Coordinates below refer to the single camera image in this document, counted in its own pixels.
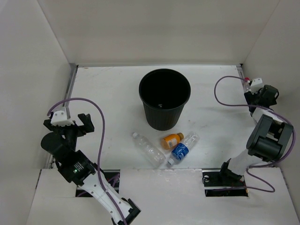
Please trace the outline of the red label clear bottle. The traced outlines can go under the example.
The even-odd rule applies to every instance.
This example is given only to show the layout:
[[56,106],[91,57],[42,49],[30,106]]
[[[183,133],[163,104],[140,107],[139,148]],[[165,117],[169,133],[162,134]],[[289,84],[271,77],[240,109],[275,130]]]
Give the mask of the red label clear bottle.
[[251,90],[250,84],[251,80],[248,77],[245,77],[243,83],[243,90],[245,93]]

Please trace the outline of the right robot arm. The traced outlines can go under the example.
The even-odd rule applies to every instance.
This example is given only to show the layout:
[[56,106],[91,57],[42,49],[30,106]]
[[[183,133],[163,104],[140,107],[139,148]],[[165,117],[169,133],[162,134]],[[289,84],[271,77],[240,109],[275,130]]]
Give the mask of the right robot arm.
[[255,128],[247,141],[246,149],[222,164],[217,180],[225,186],[238,182],[247,169],[256,164],[279,161],[294,135],[290,122],[270,109],[277,104],[278,89],[264,85],[256,92],[245,92],[244,96]]

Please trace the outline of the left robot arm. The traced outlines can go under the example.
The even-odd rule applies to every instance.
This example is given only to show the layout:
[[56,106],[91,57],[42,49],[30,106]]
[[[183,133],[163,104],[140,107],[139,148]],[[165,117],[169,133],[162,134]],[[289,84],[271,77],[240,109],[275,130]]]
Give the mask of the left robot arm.
[[131,199],[122,198],[80,150],[76,149],[77,138],[94,132],[89,114],[79,114],[83,123],[77,125],[66,112],[51,113],[44,126],[50,130],[41,141],[41,147],[56,161],[59,173],[69,183],[74,183],[93,196],[111,215],[115,225],[129,225],[140,213]]

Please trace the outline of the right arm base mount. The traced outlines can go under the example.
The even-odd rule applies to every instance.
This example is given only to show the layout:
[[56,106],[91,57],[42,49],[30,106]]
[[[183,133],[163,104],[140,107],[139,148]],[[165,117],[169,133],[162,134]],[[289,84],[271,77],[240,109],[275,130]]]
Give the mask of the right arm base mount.
[[222,175],[220,169],[203,169],[202,183],[206,197],[248,197],[244,177],[235,179]]

